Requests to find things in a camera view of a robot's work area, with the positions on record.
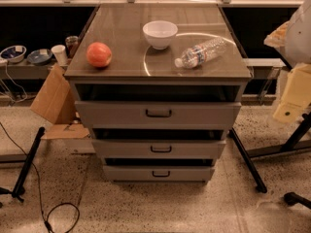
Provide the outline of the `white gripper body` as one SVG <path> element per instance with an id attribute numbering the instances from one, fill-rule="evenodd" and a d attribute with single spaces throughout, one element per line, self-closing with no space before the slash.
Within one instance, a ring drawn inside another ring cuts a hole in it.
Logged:
<path id="1" fill-rule="evenodd" d="M 282 123 L 294 122 L 311 104 L 311 64 L 298 63 L 290 71 L 273 118 Z"/>

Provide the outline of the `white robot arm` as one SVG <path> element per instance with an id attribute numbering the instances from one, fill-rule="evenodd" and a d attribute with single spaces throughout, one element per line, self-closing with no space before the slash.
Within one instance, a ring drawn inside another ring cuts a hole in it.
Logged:
<path id="1" fill-rule="evenodd" d="M 311 0 L 305 0 L 289 21 L 263 41 L 294 63 L 273 118 L 291 123 L 311 104 Z"/>

